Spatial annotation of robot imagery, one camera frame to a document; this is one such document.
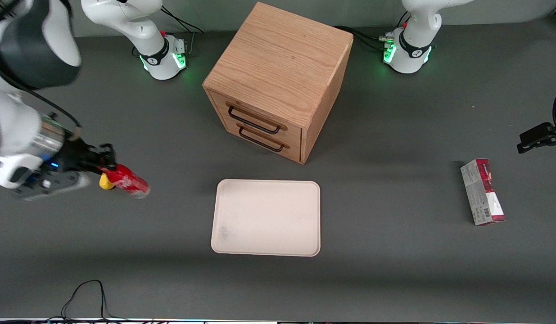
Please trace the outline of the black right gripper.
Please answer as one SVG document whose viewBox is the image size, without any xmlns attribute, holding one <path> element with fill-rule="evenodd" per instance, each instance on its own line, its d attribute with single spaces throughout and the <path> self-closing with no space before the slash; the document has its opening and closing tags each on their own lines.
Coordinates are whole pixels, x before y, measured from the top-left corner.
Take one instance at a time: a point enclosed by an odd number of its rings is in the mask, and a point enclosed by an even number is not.
<svg viewBox="0 0 556 324">
<path fill-rule="evenodd" d="M 63 145 L 52 158 L 52 169 L 57 172 L 79 171 L 107 174 L 117 170 L 115 150 L 112 144 L 88 145 L 82 138 L 70 141 L 64 135 Z"/>
</svg>

